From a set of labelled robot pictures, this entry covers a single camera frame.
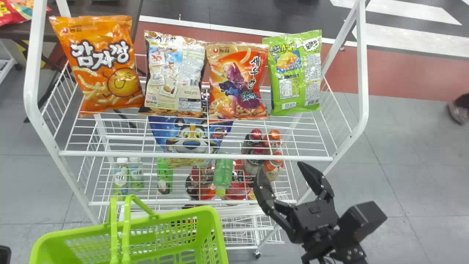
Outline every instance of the orange snack bag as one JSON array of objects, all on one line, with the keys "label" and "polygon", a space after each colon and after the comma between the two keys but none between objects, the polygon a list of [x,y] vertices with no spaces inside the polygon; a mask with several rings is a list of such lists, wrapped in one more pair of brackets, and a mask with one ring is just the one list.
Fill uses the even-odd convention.
[{"label": "orange snack bag", "polygon": [[269,46],[245,42],[209,43],[211,122],[224,119],[265,119],[260,85]]},{"label": "orange snack bag", "polygon": [[80,117],[142,105],[130,16],[51,16],[49,21],[83,91]]}]

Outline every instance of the green bottle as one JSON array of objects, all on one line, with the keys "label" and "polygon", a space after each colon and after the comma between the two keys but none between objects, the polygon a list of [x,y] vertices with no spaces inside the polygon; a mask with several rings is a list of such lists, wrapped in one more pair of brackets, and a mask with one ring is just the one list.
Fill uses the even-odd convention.
[{"label": "green bottle", "polygon": [[130,174],[130,188],[138,192],[144,187],[144,174],[143,165],[140,157],[130,157],[129,174]]},{"label": "green bottle", "polygon": [[233,175],[233,160],[218,159],[215,162],[215,172],[213,175],[213,185],[215,185],[215,195],[225,196],[226,189],[230,187]]},{"label": "green bottle", "polygon": [[113,170],[113,194],[114,196],[117,196],[118,201],[123,201],[125,196],[129,193],[128,161],[128,158],[117,158],[117,163]]},{"label": "green bottle", "polygon": [[158,158],[158,191],[170,194],[173,191],[173,169],[170,169],[164,158]]}]

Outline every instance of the wire rack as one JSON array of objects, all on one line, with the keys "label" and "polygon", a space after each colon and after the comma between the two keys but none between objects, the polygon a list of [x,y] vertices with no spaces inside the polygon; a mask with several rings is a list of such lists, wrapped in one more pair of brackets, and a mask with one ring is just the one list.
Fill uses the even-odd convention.
[{"label": "wire rack", "polygon": [[[63,0],[58,2],[61,3],[59,5],[61,13],[69,14],[67,10],[63,10],[66,2]],[[209,204],[219,211],[229,249],[259,249],[266,243],[280,243],[282,238],[278,226],[263,214],[255,200],[214,198],[202,201],[201,197],[199,200],[191,200],[185,187],[187,176],[191,172],[190,167],[174,168],[172,192],[160,194],[156,184],[158,158],[203,158],[208,161],[219,158],[278,159],[279,156],[272,154],[274,150],[270,147],[269,139],[267,139],[269,147],[264,148],[264,155],[241,154],[244,138],[253,128],[260,129],[263,134],[276,129],[281,134],[278,151],[283,155],[284,168],[278,179],[273,182],[273,190],[280,200],[301,203],[311,190],[306,187],[307,184],[294,161],[329,162],[323,171],[326,175],[362,134],[366,126],[369,111],[366,44],[363,40],[364,0],[358,0],[351,9],[322,66],[322,74],[325,76],[341,44],[345,41],[345,36],[356,22],[360,102],[360,116],[356,126],[350,126],[337,100],[338,97],[334,95],[324,78],[320,91],[321,110],[290,116],[269,116],[265,120],[236,120],[231,126],[231,132],[225,134],[219,149],[207,147],[202,154],[164,152],[165,145],[160,145],[155,140],[151,122],[146,116],[138,115],[136,108],[123,109],[122,114],[125,116],[106,111],[88,112],[92,115],[79,117],[83,94],[77,91],[78,85],[68,63],[64,65],[49,99],[43,108],[39,109],[38,80],[45,22],[45,14],[41,10],[44,10],[45,5],[46,0],[35,0],[37,8],[33,11],[30,35],[30,46],[35,48],[30,49],[28,53],[24,105],[31,124],[94,224],[106,218],[108,201],[114,195],[111,170],[115,158],[140,157],[144,171],[144,187],[139,191],[131,188],[130,193],[135,193],[154,210],[165,212],[179,210],[185,206]],[[136,62],[145,62],[144,54],[136,56]],[[137,67],[145,69],[146,65],[140,63]],[[207,85],[204,84],[202,89],[206,90]],[[270,111],[269,86],[261,87],[261,96],[267,111]],[[211,138],[210,132],[207,133],[208,138]]]}]

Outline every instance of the person's foot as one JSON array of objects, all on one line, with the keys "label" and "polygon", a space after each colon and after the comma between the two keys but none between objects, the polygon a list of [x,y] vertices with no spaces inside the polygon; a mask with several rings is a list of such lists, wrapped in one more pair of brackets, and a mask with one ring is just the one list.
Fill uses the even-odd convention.
[{"label": "person's foot", "polygon": [[469,121],[469,110],[467,108],[459,107],[454,102],[449,102],[448,113],[451,118],[458,124],[465,124]]}]

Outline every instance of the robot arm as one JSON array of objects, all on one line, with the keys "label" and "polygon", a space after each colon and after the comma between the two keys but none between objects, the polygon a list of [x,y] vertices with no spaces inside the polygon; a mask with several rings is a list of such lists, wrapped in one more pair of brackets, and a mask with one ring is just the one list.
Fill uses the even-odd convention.
[{"label": "robot arm", "polygon": [[264,213],[287,233],[292,243],[302,244],[306,253],[303,263],[330,257],[343,263],[365,264],[365,252],[360,242],[376,230],[386,215],[375,202],[350,207],[342,217],[335,211],[334,192],[324,175],[314,167],[298,162],[298,167],[317,196],[314,201],[288,204],[278,201],[263,171],[257,175],[254,194]]}]

